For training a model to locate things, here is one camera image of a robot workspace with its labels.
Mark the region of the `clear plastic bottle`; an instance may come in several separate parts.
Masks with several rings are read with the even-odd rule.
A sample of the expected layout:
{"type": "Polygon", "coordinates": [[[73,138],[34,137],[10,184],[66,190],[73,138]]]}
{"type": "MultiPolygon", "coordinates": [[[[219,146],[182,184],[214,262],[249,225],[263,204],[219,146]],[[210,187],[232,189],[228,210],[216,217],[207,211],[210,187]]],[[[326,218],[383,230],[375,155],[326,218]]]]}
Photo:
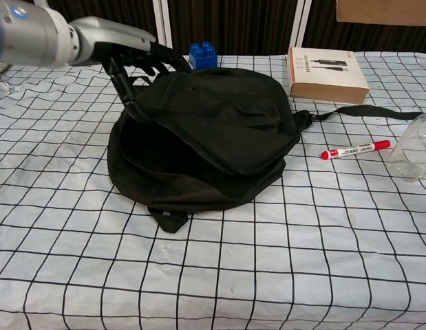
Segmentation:
{"type": "Polygon", "coordinates": [[[386,165],[391,174],[407,182],[426,176],[426,113],[407,126],[386,165]]]}

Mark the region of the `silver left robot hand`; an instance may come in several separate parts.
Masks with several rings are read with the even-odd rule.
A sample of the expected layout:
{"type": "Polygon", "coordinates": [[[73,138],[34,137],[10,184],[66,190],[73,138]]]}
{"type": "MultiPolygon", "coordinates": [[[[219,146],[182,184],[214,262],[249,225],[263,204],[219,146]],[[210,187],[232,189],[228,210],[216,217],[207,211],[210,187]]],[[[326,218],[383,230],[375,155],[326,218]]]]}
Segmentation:
{"type": "Polygon", "coordinates": [[[167,65],[178,72],[190,72],[191,67],[182,55],[159,44],[154,36],[144,30],[95,16],[70,22],[78,35],[80,49],[69,64],[84,66],[100,63],[125,106],[125,111],[136,122],[149,122],[150,117],[136,101],[133,79],[128,77],[126,66],[138,67],[149,76],[155,71],[167,74],[167,65]]]}

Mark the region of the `black grid white tablecloth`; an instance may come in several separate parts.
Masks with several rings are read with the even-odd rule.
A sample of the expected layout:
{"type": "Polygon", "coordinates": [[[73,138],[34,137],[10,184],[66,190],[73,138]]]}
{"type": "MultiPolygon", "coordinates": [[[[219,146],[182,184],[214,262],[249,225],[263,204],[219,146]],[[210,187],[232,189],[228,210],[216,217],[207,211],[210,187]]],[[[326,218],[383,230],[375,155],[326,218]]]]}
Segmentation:
{"type": "Polygon", "coordinates": [[[248,204],[175,234],[107,174],[122,105],[100,66],[16,66],[0,82],[0,330],[426,330],[426,177],[388,151],[407,124],[336,104],[248,204]]]}

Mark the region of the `blue plastic building block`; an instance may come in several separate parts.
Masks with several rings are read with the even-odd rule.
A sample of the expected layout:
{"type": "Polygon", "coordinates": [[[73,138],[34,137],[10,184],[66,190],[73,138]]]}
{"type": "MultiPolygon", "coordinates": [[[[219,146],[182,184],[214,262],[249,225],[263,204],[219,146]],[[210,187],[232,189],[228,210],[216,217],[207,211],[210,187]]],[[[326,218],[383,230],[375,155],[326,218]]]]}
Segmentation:
{"type": "Polygon", "coordinates": [[[217,52],[209,41],[193,43],[189,50],[189,62],[193,69],[217,67],[217,52]]]}

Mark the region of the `black fabric backpack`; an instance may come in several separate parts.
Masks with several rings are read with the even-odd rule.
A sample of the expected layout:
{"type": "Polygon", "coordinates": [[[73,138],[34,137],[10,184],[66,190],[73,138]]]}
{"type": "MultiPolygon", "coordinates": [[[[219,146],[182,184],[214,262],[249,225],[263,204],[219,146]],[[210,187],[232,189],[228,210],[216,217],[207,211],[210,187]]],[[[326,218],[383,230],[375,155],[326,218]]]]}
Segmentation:
{"type": "Polygon", "coordinates": [[[191,213],[252,201],[282,176],[301,132],[328,118],[293,112],[275,79],[245,69],[170,71],[146,86],[122,69],[110,76],[125,107],[109,136],[110,179],[170,233],[191,213]]]}

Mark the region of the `red capped marker pen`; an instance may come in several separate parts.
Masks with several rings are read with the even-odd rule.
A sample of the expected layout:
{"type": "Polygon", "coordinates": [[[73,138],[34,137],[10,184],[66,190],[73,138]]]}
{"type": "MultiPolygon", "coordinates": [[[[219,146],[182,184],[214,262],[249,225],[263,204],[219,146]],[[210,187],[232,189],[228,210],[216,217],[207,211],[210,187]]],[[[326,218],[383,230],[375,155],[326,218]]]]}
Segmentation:
{"type": "Polygon", "coordinates": [[[362,144],[358,146],[349,146],[345,148],[335,148],[321,153],[321,159],[330,160],[332,158],[347,157],[351,155],[357,155],[362,153],[368,153],[372,151],[378,151],[382,149],[388,149],[391,147],[389,140],[381,140],[372,142],[369,144],[362,144]]]}

